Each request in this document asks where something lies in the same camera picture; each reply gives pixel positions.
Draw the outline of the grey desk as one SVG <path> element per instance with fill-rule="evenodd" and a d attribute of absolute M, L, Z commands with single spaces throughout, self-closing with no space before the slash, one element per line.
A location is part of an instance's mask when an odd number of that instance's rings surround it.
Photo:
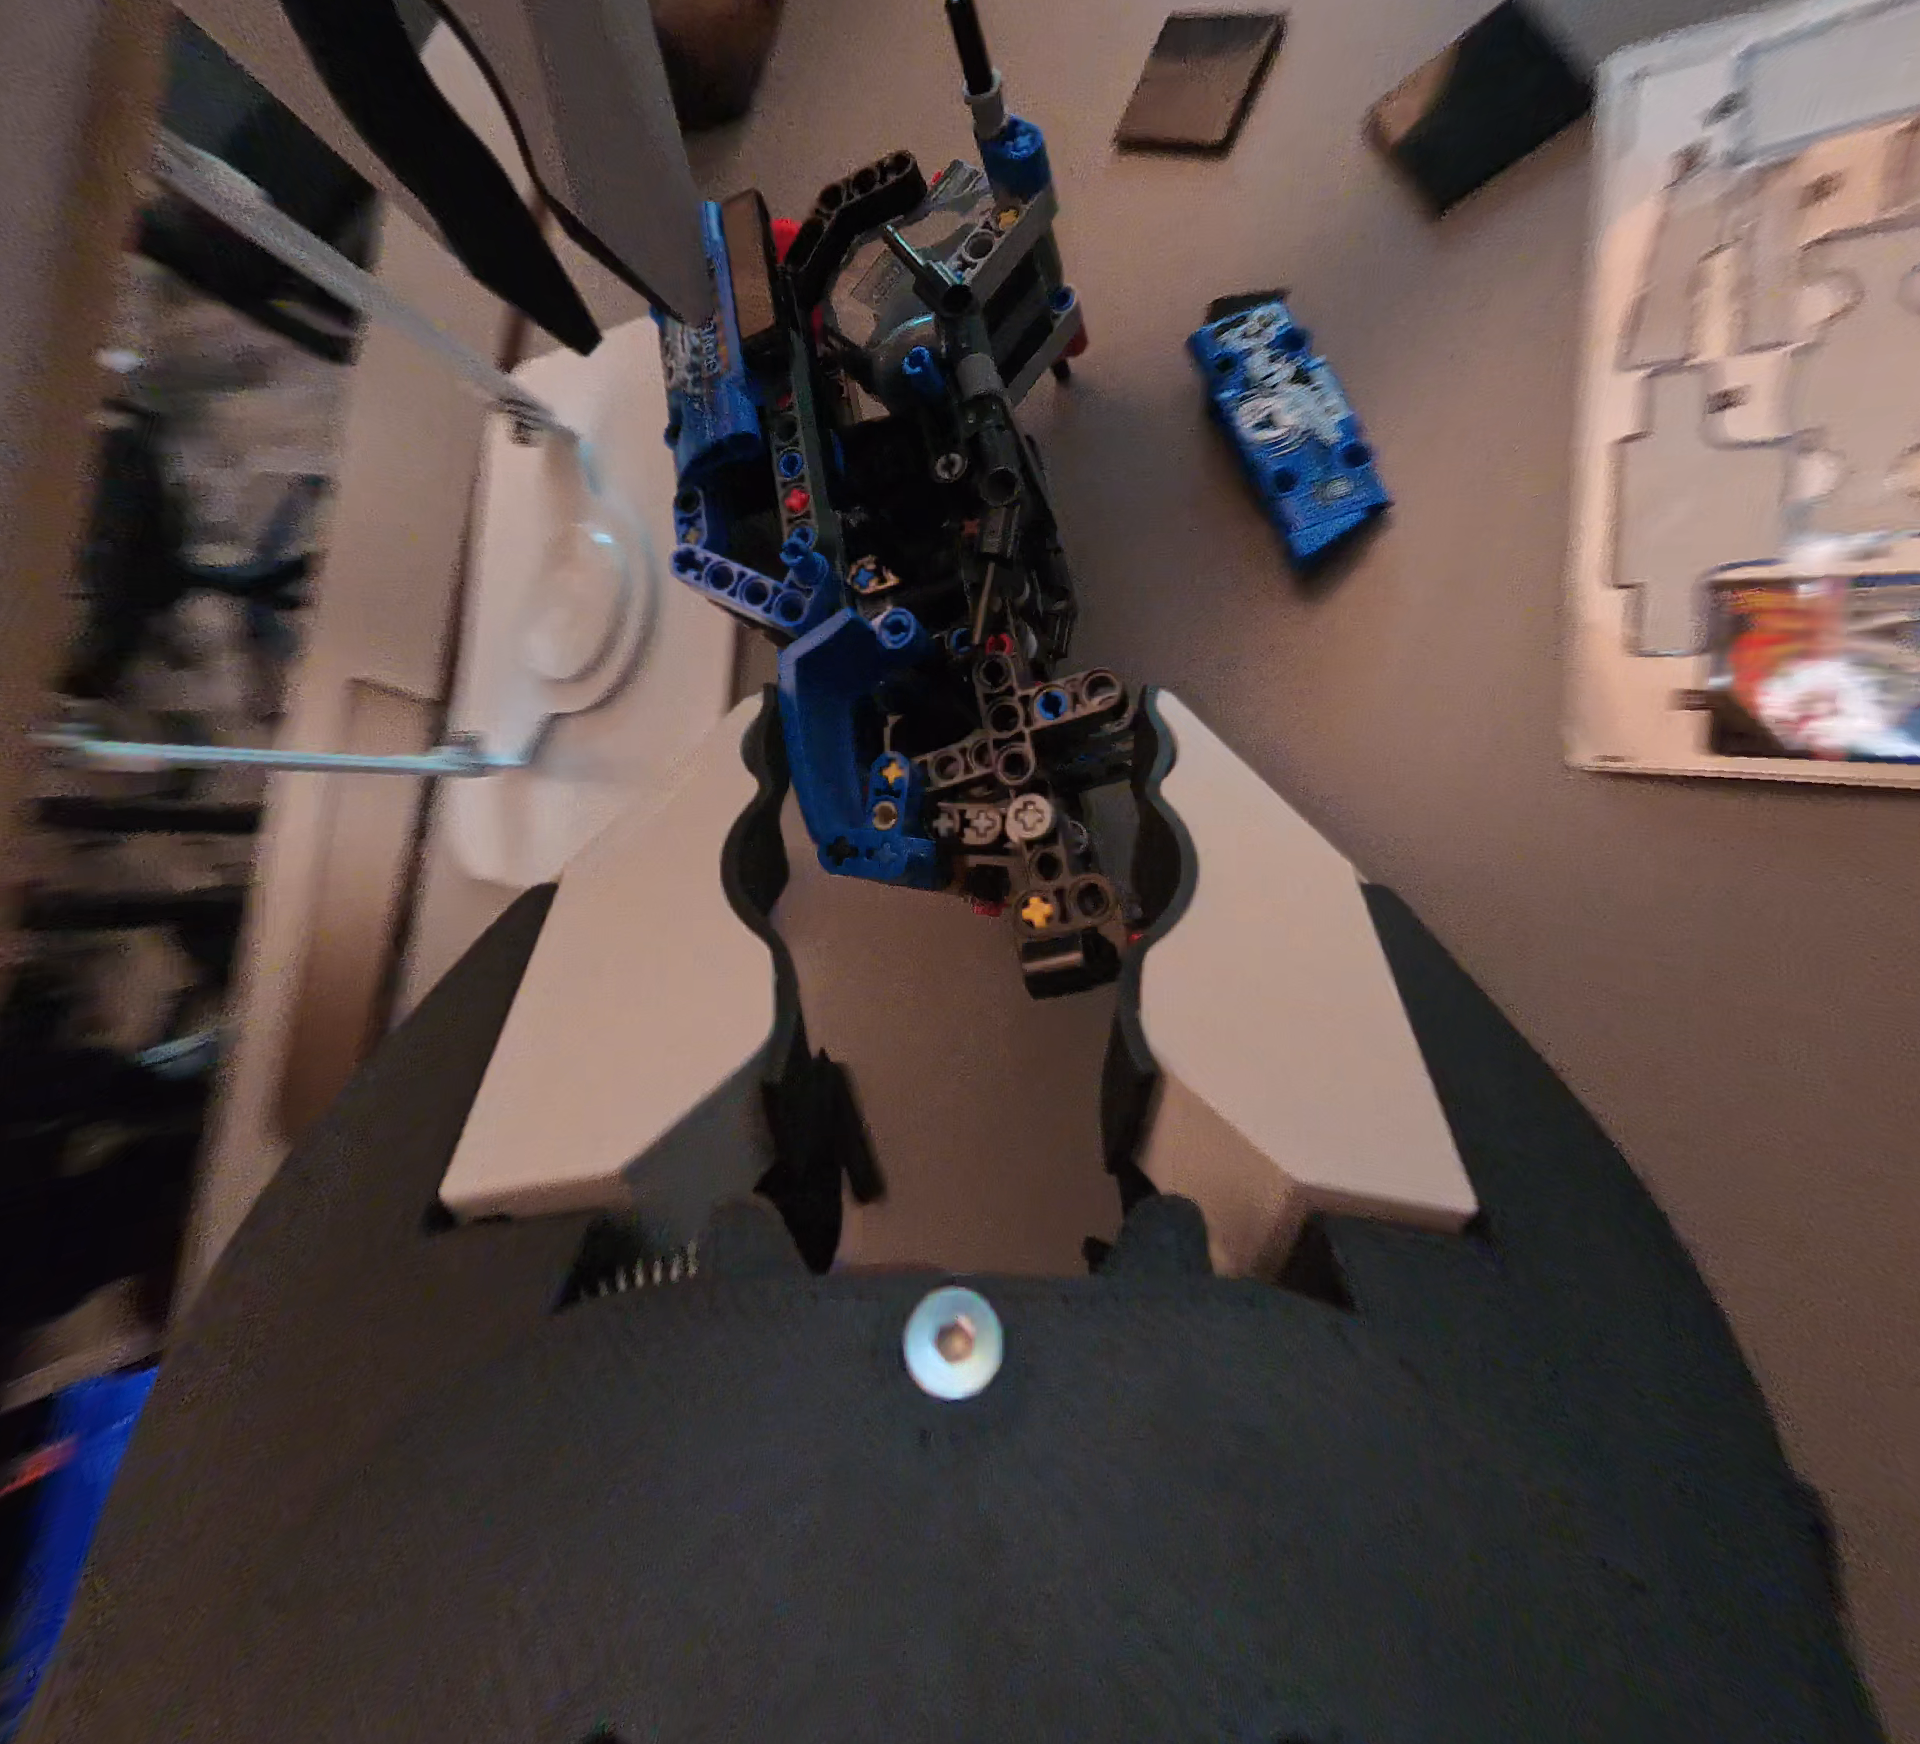
<path fill-rule="evenodd" d="M 1091 322 L 1030 410 L 1079 656 L 1161 682 L 1424 919 L 1563 1074 L 1709 1276 L 1837 1527 L 1890 1733 L 1916 1733 L 1916 795 L 1569 772 L 1569 454 L 1595 149 L 1442 221 L 1361 136 L 1498 0 L 978 0 L 1044 126 Z M 1587 61 L 1768 0 L 1537 0 Z M 1165 19 L 1287 11 L 1222 158 L 1114 131 Z M 968 149 L 943 0 L 788 0 L 707 186 L 805 203 Z M 1285 291 L 1392 508 L 1297 574 L 1188 340 Z"/>

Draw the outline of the white stand with clear disc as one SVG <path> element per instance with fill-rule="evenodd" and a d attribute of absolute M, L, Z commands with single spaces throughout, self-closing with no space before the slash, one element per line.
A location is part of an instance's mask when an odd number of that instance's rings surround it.
<path fill-rule="evenodd" d="M 409 340 L 491 412 L 451 727 L 437 747 L 398 755 L 136 742 L 81 719 L 41 726 L 32 739 L 104 772 L 441 780 L 471 878 L 529 888 L 557 877 L 613 819 L 669 795 L 731 709 L 736 628 L 671 574 L 658 329 L 630 316 L 588 356 L 557 348 L 507 372 L 171 133 L 156 177 L 196 214 Z"/>

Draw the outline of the sticker sheet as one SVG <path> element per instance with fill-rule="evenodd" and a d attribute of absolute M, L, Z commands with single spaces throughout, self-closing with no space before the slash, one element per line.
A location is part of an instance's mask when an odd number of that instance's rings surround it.
<path fill-rule="evenodd" d="M 1919 785 L 1919 0 L 1597 77 L 1563 750 Z"/>

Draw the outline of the black square tile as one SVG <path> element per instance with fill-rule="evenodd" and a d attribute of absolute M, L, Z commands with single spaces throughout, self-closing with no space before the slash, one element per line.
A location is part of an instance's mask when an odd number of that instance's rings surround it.
<path fill-rule="evenodd" d="M 1285 33 L 1284 8 L 1171 12 L 1117 120 L 1117 150 L 1193 158 L 1229 155 Z"/>
<path fill-rule="evenodd" d="M 1575 125 L 1595 68 L 1537 0 L 1500 0 L 1369 102 L 1361 136 L 1430 220 L 1444 220 Z"/>

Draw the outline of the blue printed brick panel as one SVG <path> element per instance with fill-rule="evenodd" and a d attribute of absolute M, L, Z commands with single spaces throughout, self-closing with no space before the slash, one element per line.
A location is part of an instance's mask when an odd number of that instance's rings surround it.
<path fill-rule="evenodd" d="M 1392 508 L 1378 453 L 1285 291 L 1213 297 L 1188 340 L 1208 410 L 1297 574 L 1316 577 Z"/>

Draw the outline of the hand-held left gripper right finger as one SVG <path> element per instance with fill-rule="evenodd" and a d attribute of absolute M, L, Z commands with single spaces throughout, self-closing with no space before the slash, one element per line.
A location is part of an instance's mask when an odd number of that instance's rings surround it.
<path fill-rule="evenodd" d="M 1136 726 L 1111 1172 L 1192 1206 L 1215 1272 L 1284 1272 L 1316 1216 L 1463 1234 L 1481 1203 L 1368 881 L 1171 690 Z"/>

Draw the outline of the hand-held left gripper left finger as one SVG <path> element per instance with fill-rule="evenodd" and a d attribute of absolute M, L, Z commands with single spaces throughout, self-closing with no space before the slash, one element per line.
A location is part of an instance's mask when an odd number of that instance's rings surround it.
<path fill-rule="evenodd" d="M 805 1267 L 834 1267 L 884 1178 L 773 920 L 788 792 L 766 687 L 560 871 L 441 1186 L 456 1220 L 624 1214 L 658 1255 L 762 1198 Z"/>

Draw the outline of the blue container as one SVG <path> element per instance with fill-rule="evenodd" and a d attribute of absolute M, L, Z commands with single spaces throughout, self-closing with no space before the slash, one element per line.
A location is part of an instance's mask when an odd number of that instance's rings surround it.
<path fill-rule="evenodd" d="M 2 1418 L 2 1740 L 52 1662 L 156 1363 L 85 1377 Z"/>

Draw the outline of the blue black brick vehicle model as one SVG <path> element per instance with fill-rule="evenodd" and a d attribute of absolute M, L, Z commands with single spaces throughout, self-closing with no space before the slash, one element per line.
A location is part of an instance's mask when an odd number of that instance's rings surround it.
<path fill-rule="evenodd" d="M 1127 893 L 1084 824 L 1133 705 L 1076 669 L 1076 593 L 1021 401 L 1084 322 L 1044 133 L 948 0 L 977 158 L 897 150 L 791 229 L 707 203 L 716 287 L 657 316 L 677 468 L 671 574 L 778 652 L 790 790 L 823 871 L 955 893 L 1018 930 L 1035 996 L 1117 979 Z"/>

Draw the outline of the dark blurred furniture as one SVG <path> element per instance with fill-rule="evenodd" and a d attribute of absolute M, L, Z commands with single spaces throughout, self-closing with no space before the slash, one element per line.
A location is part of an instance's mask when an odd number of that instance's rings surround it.
<path fill-rule="evenodd" d="M 364 323 L 175 172 L 196 158 L 355 263 L 378 202 L 197 27 L 176 23 L 167 59 L 37 724 L 263 750 L 324 569 Z M 268 785 L 259 767 L 32 762 L 4 994 L 7 1409 L 156 1349 L 234 1032 Z"/>

